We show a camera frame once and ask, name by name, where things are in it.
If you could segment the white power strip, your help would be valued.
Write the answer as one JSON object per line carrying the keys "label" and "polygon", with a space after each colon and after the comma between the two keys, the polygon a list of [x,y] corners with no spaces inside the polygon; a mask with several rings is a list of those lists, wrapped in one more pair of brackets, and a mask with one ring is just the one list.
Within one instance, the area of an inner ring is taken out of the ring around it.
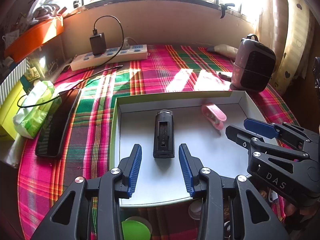
{"label": "white power strip", "polygon": [[93,55],[92,52],[78,55],[70,64],[71,69],[72,71],[76,71],[88,67],[96,67],[104,63],[146,60],[148,58],[148,48],[146,44],[134,45],[129,49],[122,49],[116,55],[118,50],[119,48],[110,48],[100,55]]}

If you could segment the pink small fan device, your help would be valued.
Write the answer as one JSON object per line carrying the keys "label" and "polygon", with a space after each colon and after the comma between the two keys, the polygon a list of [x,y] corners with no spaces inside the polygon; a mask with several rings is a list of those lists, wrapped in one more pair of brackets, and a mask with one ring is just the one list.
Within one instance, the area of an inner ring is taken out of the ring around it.
{"label": "pink small fan device", "polygon": [[202,115],[212,124],[217,130],[222,130],[227,116],[216,104],[207,104],[201,106]]}

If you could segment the orange tray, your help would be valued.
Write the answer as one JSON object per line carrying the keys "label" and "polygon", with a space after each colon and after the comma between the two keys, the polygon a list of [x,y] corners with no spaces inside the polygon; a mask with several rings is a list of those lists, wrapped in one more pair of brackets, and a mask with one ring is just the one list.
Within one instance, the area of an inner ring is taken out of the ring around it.
{"label": "orange tray", "polygon": [[4,58],[10,57],[14,62],[19,63],[34,50],[60,35],[63,31],[63,17],[61,15],[36,24],[4,51]]}

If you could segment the shallow green cardboard box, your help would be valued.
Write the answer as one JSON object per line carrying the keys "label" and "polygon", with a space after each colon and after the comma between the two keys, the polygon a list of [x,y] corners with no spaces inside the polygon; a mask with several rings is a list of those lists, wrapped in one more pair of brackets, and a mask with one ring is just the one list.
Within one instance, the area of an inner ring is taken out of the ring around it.
{"label": "shallow green cardboard box", "polygon": [[177,92],[118,97],[115,100],[110,139],[111,168],[128,157],[135,144],[142,147],[142,162],[135,192],[122,199],[122,207],[147,207],[183,202],[186,191],[178,157],[153,157],[155,119],[159,111],[172,111],[174,146],[186,144],[191,155],[221,176],[247,174],[247,150],[229,140],[202,115],[213,103],[227,116],[225,126],[243,127],[247,118],[264,121],[261,110],[241,91]]}

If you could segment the black rectangular device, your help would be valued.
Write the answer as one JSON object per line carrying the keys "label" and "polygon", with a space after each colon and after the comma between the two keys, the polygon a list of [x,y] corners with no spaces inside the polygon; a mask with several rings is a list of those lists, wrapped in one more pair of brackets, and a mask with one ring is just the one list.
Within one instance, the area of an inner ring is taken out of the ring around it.
{"label": "black rectangular device", "polygon": [[174,118],[172,111],[163,109],[155,119],[154,158],[174,158]]}

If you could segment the black smartphone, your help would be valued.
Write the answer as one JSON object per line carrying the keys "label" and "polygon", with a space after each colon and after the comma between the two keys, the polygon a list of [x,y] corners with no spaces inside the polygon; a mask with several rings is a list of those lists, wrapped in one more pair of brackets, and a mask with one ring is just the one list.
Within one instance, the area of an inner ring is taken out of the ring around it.
{"label": "black smartphone", "polygon": [[40,130],[35,155],[42,158],[59,159],[67,137],[67,130],[81,94],[75,88],[55,99]]}

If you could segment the black charger plug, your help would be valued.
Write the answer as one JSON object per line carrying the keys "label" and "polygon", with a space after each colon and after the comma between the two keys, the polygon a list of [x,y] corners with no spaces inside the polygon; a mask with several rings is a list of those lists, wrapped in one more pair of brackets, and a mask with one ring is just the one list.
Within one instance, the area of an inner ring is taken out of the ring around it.
{"label": "black charger plug", "polygon": [[104,33],[93,35],[89,38],[92,53],[94,56],[101,55],[106,51],[106,41]]}

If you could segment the small white cream jar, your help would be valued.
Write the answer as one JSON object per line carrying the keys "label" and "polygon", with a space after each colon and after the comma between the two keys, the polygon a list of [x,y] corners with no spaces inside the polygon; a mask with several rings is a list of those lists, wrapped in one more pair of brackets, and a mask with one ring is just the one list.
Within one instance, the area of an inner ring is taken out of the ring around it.
{"label": "small white cream jar", "polygon": [[200,220],[202,210],[202,200],[193,201],[188,207],[188,214],[193,220]]}

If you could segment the yellow cardboard box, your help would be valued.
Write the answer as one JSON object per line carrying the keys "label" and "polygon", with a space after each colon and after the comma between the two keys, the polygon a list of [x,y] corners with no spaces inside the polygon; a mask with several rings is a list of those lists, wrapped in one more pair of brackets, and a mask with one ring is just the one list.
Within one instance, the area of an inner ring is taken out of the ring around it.
{"label": "yellow cardboard box", "polygon": [[0,125],[0,140],[13,141],[16,138],[17,132],[14,128],[13,117],[18,111],[17,101],[25,94],[21,82],[18,81],[13,87],[7,98],[1,105],[1,125]]}

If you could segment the green tissue pack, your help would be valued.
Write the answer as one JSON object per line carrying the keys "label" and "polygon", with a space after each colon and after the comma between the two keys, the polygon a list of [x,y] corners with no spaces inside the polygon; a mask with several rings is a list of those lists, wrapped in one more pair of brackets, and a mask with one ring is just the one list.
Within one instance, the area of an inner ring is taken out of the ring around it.
{"label": "green tissue pack", "polygon": [[22,137],[35,138],[49,111],[56,110],[61,102],[51,81],[38,81],[28,95],[18,100],[18,111],[12,119],[14,129]]}

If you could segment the pink black space heater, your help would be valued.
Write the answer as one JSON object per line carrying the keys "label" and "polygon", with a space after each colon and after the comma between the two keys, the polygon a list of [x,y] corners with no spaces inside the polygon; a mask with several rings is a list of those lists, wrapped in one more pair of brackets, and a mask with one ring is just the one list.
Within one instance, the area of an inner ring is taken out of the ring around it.
{"label": "pink black space heater", "polygon": [[266,88],[275,65],[274,51],[260,43],[257,35],[249,34],[240,42],[231,83],[239,90],[260,93]]}

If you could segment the heart pattern curtain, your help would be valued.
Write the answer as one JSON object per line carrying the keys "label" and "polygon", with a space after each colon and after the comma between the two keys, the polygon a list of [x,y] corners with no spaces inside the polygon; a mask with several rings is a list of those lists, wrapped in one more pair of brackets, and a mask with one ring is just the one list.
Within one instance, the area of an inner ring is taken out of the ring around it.
{"label": "heart pattern curtain", "polygon": [[314,27],[305,0],[263,0],[256,34],[276,55],[270,85],[278,94],[285,94],[294,79],[305,78]]}

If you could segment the green mushroom-shaped knob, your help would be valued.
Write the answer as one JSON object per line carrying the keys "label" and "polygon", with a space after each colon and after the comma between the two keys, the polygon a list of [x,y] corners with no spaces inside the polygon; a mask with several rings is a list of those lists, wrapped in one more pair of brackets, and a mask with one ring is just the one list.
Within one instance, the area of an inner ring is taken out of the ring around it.
{"label": "green mushroom-shaped knob", "polygon": [[152,234],[151,223],[139,216],[132,216],[122,221],[124,240],[150,240]]}

